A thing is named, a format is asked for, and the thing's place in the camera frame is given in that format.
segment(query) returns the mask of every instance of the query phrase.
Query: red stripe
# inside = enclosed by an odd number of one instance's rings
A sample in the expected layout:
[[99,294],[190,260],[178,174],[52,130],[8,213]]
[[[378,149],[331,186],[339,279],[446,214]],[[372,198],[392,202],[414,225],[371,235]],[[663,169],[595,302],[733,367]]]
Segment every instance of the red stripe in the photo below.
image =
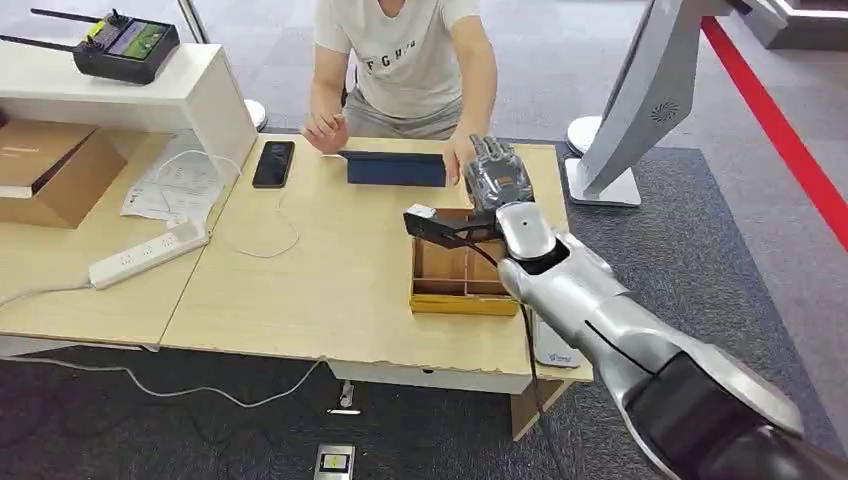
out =
[[704,17],[701,23],[707,39],[777,153],[818,209],[842,247],[848,250],[848,205],[804,142],[792,129],[774,99],[742,58],[715,17]]

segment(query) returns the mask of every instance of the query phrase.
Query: gray pants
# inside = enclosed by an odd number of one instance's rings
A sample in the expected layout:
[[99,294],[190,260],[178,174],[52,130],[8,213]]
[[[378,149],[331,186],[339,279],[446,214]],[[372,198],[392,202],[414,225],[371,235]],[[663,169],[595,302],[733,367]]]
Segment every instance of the gray pants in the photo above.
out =
[[392,117],[372,107],[358,88],[350,92],[344,107],[351,137],[447,140],[461,114],[462,99],[457,99],[424,117]]

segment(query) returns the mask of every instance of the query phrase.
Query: white power strip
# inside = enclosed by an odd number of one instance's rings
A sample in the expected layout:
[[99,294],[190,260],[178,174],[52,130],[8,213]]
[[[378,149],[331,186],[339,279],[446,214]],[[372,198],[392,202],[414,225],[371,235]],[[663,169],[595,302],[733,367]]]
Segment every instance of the white power strip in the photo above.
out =
[[205,225],[184,221],[153,240],[91,265],[88,267],[89,280],[94,288],[102,290],[208,243]]

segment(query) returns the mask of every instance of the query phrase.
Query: charging cable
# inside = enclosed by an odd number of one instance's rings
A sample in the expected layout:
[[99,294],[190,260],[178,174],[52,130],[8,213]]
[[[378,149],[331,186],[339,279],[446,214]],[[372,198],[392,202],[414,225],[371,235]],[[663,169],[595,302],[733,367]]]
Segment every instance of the charging cable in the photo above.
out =
[[[166,160],[164,163],[162,163],[162,165],[159,166],[158,169],[156,169],[156,177],[155,177],[156,183],[157,184],[159,183],[159,175],[162,173],[162,170],[166,166],[168,166],[172,162],[176,161],[177,159],[183,157],[184,155],[188,155],[188,154],[192,154],[192,153],[193,154],[199,154],[199,155],[206,155],[207,157],[209,157],[210,161],[211,161],[211,159],[215,158],[215,159],[223,160],[223,161],[229,163],[230,165],[232,165],[233,169],[236,172],[238,172],[239,177],[241,177],[242,174],[244,173],[242,171],[242,169],[239,168],[239,166],[234,161],[230,160],[229,158],[221,157],[221,156],[218,156],[218,155],[210,155],[210,154],[208,154],[206,152],[202,152],[200,150],[186,150],[186,151],[179,153],[179,154],[171,157],[170,159]],[[171,210],[171,205],[168,202],[168,198],[165,196],[165,193],[162,191],[161,187],[159,188],[159,195],[161,195],[162,200],[165,201],[165,206],[168,208],[168,213],[170,213],[171,215],[174,215],[174,212]],[[288,252],[292,248],[294,248],[295,245],[297,245],[297,242],[300,241],[300,232],[298,232],[298,230],[297,230],[297,228],[295,228],[294,224],[292,224],[290,221],[288,221],[286,219],[286,217],[283,215],[283,210],[282,210],[282,208],[283,208],[283,198],[284,198],[284,196],[281,194],[280,198],[277,200],[277,206],[275,207],[274,211],[276,212],[276,214],[280,218],[280,220],[283,221],[286,225],[288,225],[289,230],[291,230],[292,234],[294,235],[294,239],[291,242],[289,242],[285,247],[282,247],[278,250],[274,250],[274,251],[271,251],[271,252],[255,252],[255,251],[251,251],[251,250],[247,250],[247,249],[244,249],[244,248],[237,247],[230,242],[225,242],[227,244],[227,246],[231,250],[235,251],[236,253],[240,253],[242,255],[247,255],[247,256],[253,257],[253,258],[261,258],[261,259],[270,259],[270,258],[278,257],[278,256]]]
[[15,300],[20,300],[25,297],[29,297],[31,295],[39,295],[42,293],[50,293],[50,292],[69,292],[73,290],[85,290],[87,288],[93,288],[94,285],[91,284],[91,281],[88,279],[88,276],[80,282],[70,283],[67,285],[48,285],[44,287],[34,287],[28,288],[26,290],[21,290],[20,292],[13,293],[6,297],[0,297],[0,308],[14,302]]
[[300,232],[298,232],[297,228],[295,228],[294,224],[292,224],[290,221],[288,221],[286,219],[285,215],[283,215],[283,198],[284,198],[284,196],[280,195],[279,200],[277,200],[277,207],[274,209],[274,211],[277,213],[277,216],[279,217],[279,219],[282,222],[284,222],[286,225],[288,225],[289,230],[291,230],[292,234],[294,235],[294,238],[288,243],[288,245],[286,245],[285,247],[283,247],[279,250],[274,250],[274,251],[271,251],[271,252],[250,251],[250,250],[246,250],[246,249],[243,249],[243,248],[236,247],[235,245],[231,244],[230,242],[225,242],[227,244],[227,246],[230,247],[230,249],[232,249],[235,252],[238,252],[242,255],[247,255],[248,257],[261,258],[261,259],[266,259],[266,260],[270,259],[270,258],[278,257],[278,256],[288,252],[292,248],[294,248],[295,245],[297,245],[297,242],[300,241]]
[[316,368],[318,368],[318,365],[320,365],[321,362],[323,362],[323,360],[318,360],[315,363],[313,363],[312,366],[309,367],[309,370],[307,370],[306,373],[303,374],[303,376],[300,378],[300,381],[298,381],[292,388],[286,390],[285,392],[278,393],[276,395],[272,395],[272,396],[270,396],[270,397],[268,397],[264,400],[260,400],[258,402],[245,403],[245,402],[242,402],[241,400],[233,397],[229,393],[227,393],[223,390],[214,388],[214,387],[195,387],[195,388],[190,388],[188,390],[180,390],[180,391],[177,391],[177,392],[164,392],[164,393],[163,392],[156,392],[156,391],[153,391],[153,390],[145,387],[138,380],[138,377],[136,377],[135,373],[133,373],[133,371],[130,370],[129,368],[127,368],[127,367],[120,367],[120,366],[118,366],[118,367],[89,367],[87,365],[78,365],[76,363],[63,362],[61,360],[53,360],[52,358],[0,356],[0,360],[2,360],[4,362],[37,363],[37,364],[42,364],[42,365],[55,365],[55,366],[58,366],[58,367],[71,368],[71,369],[74,369],[74,370],[82,370],[84,372],[124,372],[124,373],[126,373],[127,375],[130,376],[130,379],[132,379],[132,381],[135,383],[135,385],[142,392],[144,392],[148,395],[157,397],[157,398],[172,398],[172,397],[181,397],[183,395],[191,395],[192,393],[197,393],[197,392],[212,392],[212,393],[216,393],[216,394],[226,398],[227,400],[238,405],[241,408],[261,407],[262,405],[265,405],[266,403],[270,403],[270,402],[273,402],[274,400],[278,400],[280,398],[287,397],[287,396],[291,395],[292,393],[297,391],[297,389],[300,388],[301,385],[303,385],[303,382],[305,382],[306,379],[309,378],[309,375],[311,375],[312,372]]

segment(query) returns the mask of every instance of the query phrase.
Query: blue tablet case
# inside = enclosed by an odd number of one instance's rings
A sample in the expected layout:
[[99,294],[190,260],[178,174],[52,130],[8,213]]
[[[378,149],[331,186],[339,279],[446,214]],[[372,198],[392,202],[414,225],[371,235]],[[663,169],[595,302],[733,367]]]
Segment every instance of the blue tablet case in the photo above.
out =
[[348,183],[444,187],[442,156],[424,153],[342,151],[347,159]]

